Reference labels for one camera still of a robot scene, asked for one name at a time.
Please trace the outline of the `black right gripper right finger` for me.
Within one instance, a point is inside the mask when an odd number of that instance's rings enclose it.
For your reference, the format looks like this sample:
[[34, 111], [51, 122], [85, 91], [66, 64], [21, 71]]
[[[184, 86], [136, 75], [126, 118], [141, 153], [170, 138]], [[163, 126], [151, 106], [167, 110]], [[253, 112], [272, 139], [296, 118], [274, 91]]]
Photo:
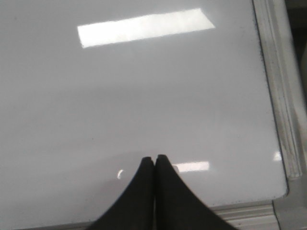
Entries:
[[235, 229], [193, 194], [166, 155], [155, 163], [155, 213], [159, 230]]

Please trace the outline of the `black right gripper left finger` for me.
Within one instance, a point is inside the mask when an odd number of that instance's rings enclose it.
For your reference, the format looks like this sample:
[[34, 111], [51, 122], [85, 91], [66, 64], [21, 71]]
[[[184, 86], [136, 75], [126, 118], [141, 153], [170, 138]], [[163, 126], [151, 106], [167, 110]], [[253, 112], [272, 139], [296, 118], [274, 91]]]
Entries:
[[154, 211], [154, 163], [150, 157], [141, 163], [125, 191], [91, 225], [93, 230], [151, 230]]

